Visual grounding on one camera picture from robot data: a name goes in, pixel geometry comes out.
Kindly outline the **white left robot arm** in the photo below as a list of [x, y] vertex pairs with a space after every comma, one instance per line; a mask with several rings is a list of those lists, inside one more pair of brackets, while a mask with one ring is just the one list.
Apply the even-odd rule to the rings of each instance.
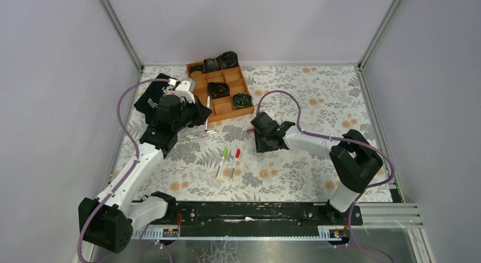
[[173, 219], [175, 199], [155, 192], [140, 203], [133, 200], [144, 180], [160, 165], [185, 127], [205, 124], [211, 114], [198, 96], [167, 94], [138, 141], [128, 165], [96, 198], [84, 198], [78, 207], [80, 238], [113, 253], [125, 249], [132, 234], [157, 219]]

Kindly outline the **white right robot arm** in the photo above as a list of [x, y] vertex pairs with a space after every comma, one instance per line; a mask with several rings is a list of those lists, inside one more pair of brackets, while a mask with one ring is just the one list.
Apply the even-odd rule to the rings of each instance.
[[301, 130], [294, 122], [279, 124], [265, 112], [257, 114], [251, 125], [257, 152], [300, 150], [329, 158], [340, 184], [328, 204], [340, 213], [350, 208], [383, 166], [380, 155], [357, 130], [334, 138]]

